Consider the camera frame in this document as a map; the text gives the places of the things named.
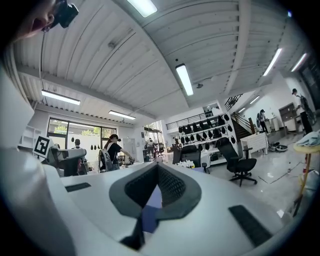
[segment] black office chair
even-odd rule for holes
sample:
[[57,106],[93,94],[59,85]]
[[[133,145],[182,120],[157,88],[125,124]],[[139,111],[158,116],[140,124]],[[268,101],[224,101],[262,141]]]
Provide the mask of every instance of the black office chair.
[[195,145],[187,145],[181,149],[180,161],[193,161],[194,167],[203,167],[205,173],[210,173],[207,170],[207,164],[201,163],[201,151]]
[[248,159],[249,150],[252,150],[252,147],[243,150],[245,152],[246,158],[240,160],[241,157],[237,155],[233,145],[228,140],[228,138],[224,137],[219,139],[216,143],[216,146],[226,159],[226,168],[230,172],[234,173],[234,178],[230,179],[230,181],[240,180],[240,187],[242,184],[242,180],[252,181],[254,182],[254,184],[258,183],[256,179],[248,177],[252,175],[249,171],[251,171],[257,163],[257,159],[255,158]]

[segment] fluorescent light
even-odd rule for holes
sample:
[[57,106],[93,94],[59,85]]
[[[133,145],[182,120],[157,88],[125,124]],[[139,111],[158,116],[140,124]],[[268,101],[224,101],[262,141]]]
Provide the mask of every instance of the fluorescent light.
[[254,103],[260,96],[257,96],[253,101],[250,102],[250,104]]
[[94,128],[93,126],[90,126],[90,125],[78,124],[73,122],[69,123],[69,125]]
[[127,0],[132,6],[146,18],[158,11],[157,7],[151,0]]
[[122,114],[122,113],[119,113],[119,112],[115,112],[115,111],[109,111],[109,114],[111,115],[115,115],[115,116],[119,116],[119,117],[123,117],[123,118],[128,118],[128,119],[136,119],[134,116],[130,116],[130,115],[127,115],[127,114]]
[[301,56],[301,58],[299,59],[299,61],[295,64],[295,66],[293,67],[293,69],[291,70],[291,72],[295,71],[300,64],[303,62],[303,60],[307,57],[307,54],[305,53],[304,55]]
[[186,92],[186,95],[188,96],[191,96],[194,94],[194,90],[192,89],[192,85],[191,85],[191,82],[190,82],[190,78],[189,78],[189,75],[188,75],[188,71],[187,71],[187,68],[186,68],[186,65],[185,64],[181,64],[179,66],[176,66],[175,67],[180,79],[181,79],[181,82],[183,84],[183,87],[185,89],[185,92]]
[[280,53],[282,51],[282,48],[279,48],[278,50],[276,50],[276,53],[270,63],[270,65],[268,66],[268,68],[266,69],[266,71],[264,72],[263,76],[265,77],[266,75],[268,75],[269,71],[272,69],[273,65],[275,64],[275,62],[277,61]]
[[63,101],[63,102],[68,102],[68,103],[72,103],[72,104],[76,104],[76,105],[80,105],[80,100],[74,99],[74,98],[69,98],[54,92],[50,92],[47,90],[42,90],[41,91],[43,96],[49,97],[49,98],[53,98],[59,101]]

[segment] window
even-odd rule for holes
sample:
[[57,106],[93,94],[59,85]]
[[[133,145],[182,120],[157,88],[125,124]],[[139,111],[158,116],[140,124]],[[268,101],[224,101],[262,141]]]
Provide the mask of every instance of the window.
[[47,136],[53,143],[59,144],[60,149],[74,148],[75,140],[79,139],[80,147],[86,150],[85,159],[88,162],[98,160],[99,149],[103,148],[112,134],[117,134],[117,129],[53,118],[49,121],[47,131]]

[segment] person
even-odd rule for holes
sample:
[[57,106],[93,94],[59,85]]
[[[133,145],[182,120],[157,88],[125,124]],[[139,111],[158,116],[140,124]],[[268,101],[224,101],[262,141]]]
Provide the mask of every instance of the person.
[[129,160],[131,161],[133,157],[130,155],[129,152],[125,151],[122,147],[118,145],[119,137],[116,134],[112,134],[107,143],[104,146],[104,149],[106,149],[109,153],[110,160],[112,161],[112,169],[110,171],[119,170],[119,162],[118,162],[118,156],[117,154],[119,152],[124,153],[129,157]]
[[265,111],[263,109],[260,110],[260,114],[259,114],[259,121],[260,121],[260,125],[262,127],[262,131],[268,133],[268,129],[266,127],[266,115],[265,115]]
[[293,96],[293,105],[295,107],[296,114],[297,114],[297,116],[300,115],[301,122],[302,122],[303,128],[305,130],[305,133],[306,134],[311,133],[313,130],[312,130],[312,127],[309,123],[308,115],[307,115],[305,109],[302,108],[301,96],[298,95],[297,89],[294,88],[292,90],[292,96]]
[[80,139],[76,138],[74,141],[74,147],[72,149],[81,149],[80,147]]
[[151,138],[149,138],[147,142],[147,150],[148,150],[148,155],[151,155],[151,158],[154,156],[154,142]]

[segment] floor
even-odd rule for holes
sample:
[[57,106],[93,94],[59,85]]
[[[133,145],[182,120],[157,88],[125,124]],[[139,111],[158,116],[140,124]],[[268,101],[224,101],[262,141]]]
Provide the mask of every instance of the floor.
[[[317,131],[320,127],[320,121],[313,127]],[[252,173],[252,178],[256,179],[258,183],[249,180],[243,180],[241,188],[251,193],[254,197],[270,205],[282,217],[284,213],[293,205],[297,198],[300,189],[300,175],[303,173],[305,166],[305,155],[294,151],[294,143],[300,140],[302,134],[289,133],[284,137],[284,132],[269,134],[269,142],[280,142],[281,145],[288,146],[286,152],[271,152],[265,155],[262,151],[260,153],[253,153],[252,157],[257,159],[257,163]],[[173,154],[166,154],[164,162],[172,163]],[[311,156],[310,168],[320,169],[320,157],[318,154]],[[210,175],[229,180],[233,174],[227,170],[225,163],[214,165],[209,168]],[[301,203],[300,212],[306,208],[312,193],[309,197],[305,197]]]

